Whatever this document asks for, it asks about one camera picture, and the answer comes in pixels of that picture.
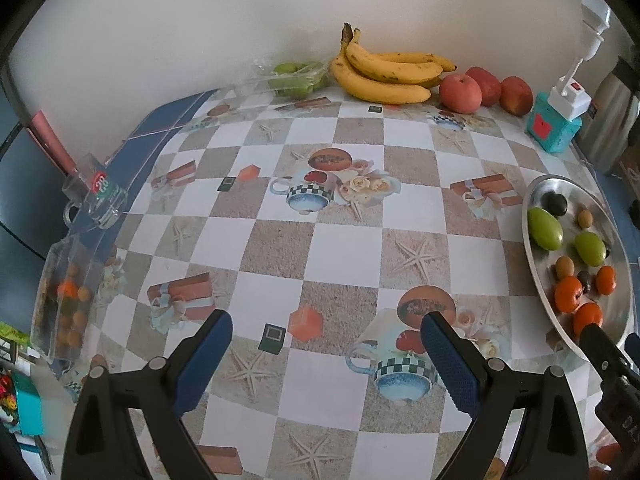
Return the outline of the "steel thermos jug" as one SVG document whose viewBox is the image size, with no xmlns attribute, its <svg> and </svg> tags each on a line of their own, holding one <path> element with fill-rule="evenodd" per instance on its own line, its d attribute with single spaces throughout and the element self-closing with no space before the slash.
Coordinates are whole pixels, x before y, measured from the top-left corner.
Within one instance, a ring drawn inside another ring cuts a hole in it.
<svg viewBox="0 0 640 480">
<path fill-rule="evenodd" d="M 639 141 L 639 71 L 621 56 L 591 100 L 577 145 L 594 170 L 610 174 Z"/>
</svg>

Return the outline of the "white switch lamp socket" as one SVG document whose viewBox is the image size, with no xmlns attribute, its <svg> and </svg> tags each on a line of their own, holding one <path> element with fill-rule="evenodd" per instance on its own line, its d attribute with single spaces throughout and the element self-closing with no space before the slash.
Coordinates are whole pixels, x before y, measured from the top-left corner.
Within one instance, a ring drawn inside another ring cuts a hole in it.
<svg viewBox="0 0 640 480">
<path fill-rule="evenodd" d="M 568 122 L 588 110 L 591 98 L 575 76 L 582 63 L 597 54 L 604 41 L 602 35 L 610 27 L 610 18 L 611 8 L 604 0 L 582 0 L 582 24 L 574 61 L 548 95 L 549 105 Z"/>
</svg>

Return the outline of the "dark plum in tray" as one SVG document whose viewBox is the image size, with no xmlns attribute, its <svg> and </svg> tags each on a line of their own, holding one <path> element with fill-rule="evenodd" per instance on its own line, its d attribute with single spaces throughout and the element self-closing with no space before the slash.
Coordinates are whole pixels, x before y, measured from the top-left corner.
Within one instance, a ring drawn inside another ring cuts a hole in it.
<svg viewBox="0 0 640 480">
<path fill-rule="evenodd" d="M 548 192 L 544 194 L 541 203 L 544 209 L 555 218 L 561 218 L 567 213 L 567 199 L 560 193 Z"/>
</svg>

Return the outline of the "red orange apple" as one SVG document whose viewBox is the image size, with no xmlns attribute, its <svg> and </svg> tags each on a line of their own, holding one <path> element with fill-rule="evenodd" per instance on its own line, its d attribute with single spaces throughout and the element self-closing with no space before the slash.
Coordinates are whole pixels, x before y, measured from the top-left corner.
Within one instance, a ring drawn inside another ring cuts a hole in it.
<svg viewBox="0 0 640 480">
<path fill-rule="evenodd" d="M 534 105 L 533 91 L 518 76 L 509 76 L 501 81 L 500 106 L 509 114 L 522 117 Z"/>
</svg>

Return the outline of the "clear glass mug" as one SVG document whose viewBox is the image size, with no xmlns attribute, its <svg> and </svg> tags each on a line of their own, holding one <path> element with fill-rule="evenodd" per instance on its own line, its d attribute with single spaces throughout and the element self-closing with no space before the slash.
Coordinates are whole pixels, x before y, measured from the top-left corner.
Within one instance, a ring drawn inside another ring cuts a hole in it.
<svg viewBox="0 0 640 480">
<path fill-rule="evenodd" d="M 65 225 L 72 226 L 72 210 L 84 212 L 91 221 L 90 229 L 108 230 L 125 212 L 128 192 L 106 171 L 93 154 L 82 156 L 65 178 L 62 192 L 68 202 L 62 213 Z"/>
</svg>

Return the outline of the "dark red apple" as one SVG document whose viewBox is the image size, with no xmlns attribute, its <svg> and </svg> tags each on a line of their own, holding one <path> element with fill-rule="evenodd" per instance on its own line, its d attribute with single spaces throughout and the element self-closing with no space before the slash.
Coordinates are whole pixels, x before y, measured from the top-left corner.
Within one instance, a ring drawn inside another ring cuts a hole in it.
<svg viewBox="0 0 640 480">
<path fill-rule="evenodd" d="M 466 74 L 474 79 L 480 87 L 484 107 L 492 107 L 499 103 L 501 82 L 492 73 L 480 66 L 472 66 L 466 71 Z"/>
</svg>

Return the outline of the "small tan longan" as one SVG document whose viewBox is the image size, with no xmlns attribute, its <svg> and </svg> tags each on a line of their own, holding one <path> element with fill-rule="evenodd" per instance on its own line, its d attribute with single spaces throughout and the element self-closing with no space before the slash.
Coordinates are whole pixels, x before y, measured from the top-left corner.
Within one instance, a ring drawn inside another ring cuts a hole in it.
<svg viewBox="0 0 640 480">
<path fill-rule="evenodd" d="M 578 212 L 577 223 L 583 230 L 589 229 L 593 224 L 593 216 L 589 209 L 582 209 Z"/>
</svg>

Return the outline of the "brown longan fruit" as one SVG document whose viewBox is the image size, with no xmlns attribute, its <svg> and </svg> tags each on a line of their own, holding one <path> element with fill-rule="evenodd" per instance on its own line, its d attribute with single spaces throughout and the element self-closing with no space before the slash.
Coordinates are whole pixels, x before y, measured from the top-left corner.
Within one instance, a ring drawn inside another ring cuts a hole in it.
<svg viewBox="0 0 640 480">
<path fill-rule="evenodd" d="M 569 256 L 559 257 L 554 264 L 554 273 L 559 281 L 568 276 L 573 276 L 575 274 L 575 263 L 573 259 Z"/>
</svg>

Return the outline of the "teal plastic box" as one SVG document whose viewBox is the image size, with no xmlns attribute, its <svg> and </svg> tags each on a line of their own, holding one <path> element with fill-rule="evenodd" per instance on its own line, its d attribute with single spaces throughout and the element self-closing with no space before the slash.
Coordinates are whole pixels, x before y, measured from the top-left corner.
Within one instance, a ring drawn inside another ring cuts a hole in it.
<svg viewBox="0 0 640 480">
<path fill-rule="evenodd" d="M 525 131 L 550 154 L 563 153 L 582 126 L 580 116 L 567 120 L 549 103 L 548 93 L 539 92 L 529 113 Z"/>
</svg>

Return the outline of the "clear plastic fruit box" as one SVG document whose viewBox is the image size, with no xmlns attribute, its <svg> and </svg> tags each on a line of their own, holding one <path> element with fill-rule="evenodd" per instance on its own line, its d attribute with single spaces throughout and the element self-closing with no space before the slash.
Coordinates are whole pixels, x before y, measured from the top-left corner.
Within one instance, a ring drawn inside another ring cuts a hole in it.
<svg viewBox="0 0 640 480">
<path fill-rule="evenodd" d="M 75 362 L 89 324 L 99 319 L 123 287 L 122 255 L 117 248 L 102 260 L 82 244 L 79 235 L 53 244 L 38 285 L 30 343 L 49 363 Z"/>
</svg>

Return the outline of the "pink red apple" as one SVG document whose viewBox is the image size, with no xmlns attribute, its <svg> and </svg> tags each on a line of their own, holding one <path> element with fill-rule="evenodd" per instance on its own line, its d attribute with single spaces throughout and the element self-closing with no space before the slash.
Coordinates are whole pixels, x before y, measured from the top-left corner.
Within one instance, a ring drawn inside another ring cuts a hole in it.
<svg viewBox="0 0 640 480">
<path fill-rule="evenodd" d="M 480 85 L 465 74 L 446 76 L 439 85 L 442 105 L 459 114 L 472 114 L 482 104 Z"/>
</svg>

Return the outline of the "steel round tray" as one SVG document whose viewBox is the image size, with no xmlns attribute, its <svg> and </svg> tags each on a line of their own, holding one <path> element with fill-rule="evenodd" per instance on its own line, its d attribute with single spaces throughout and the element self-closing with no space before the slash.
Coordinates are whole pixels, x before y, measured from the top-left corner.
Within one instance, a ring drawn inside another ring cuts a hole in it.
<svg viewBox="0 0 640 480">
<path fill-rule="evenodd" d="M 540 248 L 529 236 L 527 225 L 527 211 L 532 207 L 544 208 L 541 200 L 548 192 L 564 195 L 568 203 L 566 215 L 556 218 L 563 228 L 564 237 L 562 246 L 554 252 L 547 252 Z M 593 224 L 586 230 L 583 230 L 577 223 L 578 212 L 582 209 L 589 209 L 593 216 Z M 604 241 L 606 258 L 600 266 L 587 266 L 579 257 L 574 246 L 574 238 L 582 231 L 596 233 Z M 553 291 L 559 281 L 554 273 L 554 264 L 561 256 L 569 256 L 573 259 L 576 278 L 579 271 L 587 270 L 591 273 L 591 290 L 588 294 L 582 293 L 579 307 L 585 302 L 596 302 L 603 311 L 602 330 L 617 347 L 621 347 L 624 339 L 636 325 L 634 288 L 622 240 L 618 235 L 615 223 L 602 207 L 597 196 L 592 195 L 574 181 L 555 174 L 538 177 L 528 186 L 523 198 L 522 232 L 529 270 L 544 310 L 550 318 L 553 329 L 558 332 L 560 348 L 570 350 L 579 359 L 583 360 L 586 357 L 579 349 L 578 338 L 574 335 L 573 315 L 575 312 L 561 313 L 556 310 L 554 305 Z M 616 271 L 617 285 L 610 296 L 601 296 L 597 291 L 596 275 L 602 266 L 612 266 Z"/>
</svg>

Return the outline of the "checkered vinyl tablecloth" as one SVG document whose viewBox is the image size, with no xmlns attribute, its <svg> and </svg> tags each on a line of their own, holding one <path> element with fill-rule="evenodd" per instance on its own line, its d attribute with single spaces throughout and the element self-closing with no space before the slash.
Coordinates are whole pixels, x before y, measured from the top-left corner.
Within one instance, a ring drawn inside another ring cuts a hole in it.
<svg viewBox="0 0 640 480">
<path fill-rule="evenodd" d="M 381 110 L 328 91 L 299 116 L 261 96 L 205 121 L 211 96 L 168 141 L 132 211 L 94 237 L 122 255 L 124 287 L 80 354 L 129 370 L 194 332 L 151 324 L 146 291 L 207 273 L 231 313 L 231 356 L 186 424 L 234 445 L 250 478 L 411 478 L 441 469 L 469 419 L 442 386 L 397 405 L 348 345 L 418 285 L 454 297 L 457 323 L 515 365 L 563 357 L 527 270 L 521 209 L 472 214 L 454 184 L 501 174 L 523 192 L 558 174 L 597 189 L 577 148 L 545 152 L 500 108 L 457 120 Z"/>
</svg>

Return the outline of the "dark cherry with stem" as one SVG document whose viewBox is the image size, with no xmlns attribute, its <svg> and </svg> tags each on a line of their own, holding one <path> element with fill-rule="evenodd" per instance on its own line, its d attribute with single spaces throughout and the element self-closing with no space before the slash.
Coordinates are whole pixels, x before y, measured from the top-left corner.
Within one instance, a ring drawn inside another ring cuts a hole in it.
<svg viewBox="0 0 640 480">
<path fill-rule="evenodd" d="M 582 284 L 582 292 L 584 294 L 588 294 L 591 290 L 592 285 L 592 275 L 587 270 L 579 271 L 577 274 L 577 279 Z"/>
</svg>

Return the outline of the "blue table cloth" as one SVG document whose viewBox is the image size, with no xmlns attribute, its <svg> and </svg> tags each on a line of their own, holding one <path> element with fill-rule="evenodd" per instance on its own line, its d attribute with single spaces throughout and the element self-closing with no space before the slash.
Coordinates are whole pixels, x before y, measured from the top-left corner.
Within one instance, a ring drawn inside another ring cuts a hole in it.
<svg viewBox="0 0 640 480">
<path fill-rule="evenodd" d="M 107 175 L 128 193 L 126 210 L 137 198 L 163 147 L 213 93 L 195 93 L 152 110 L 106 160 Z"/>
</svg>

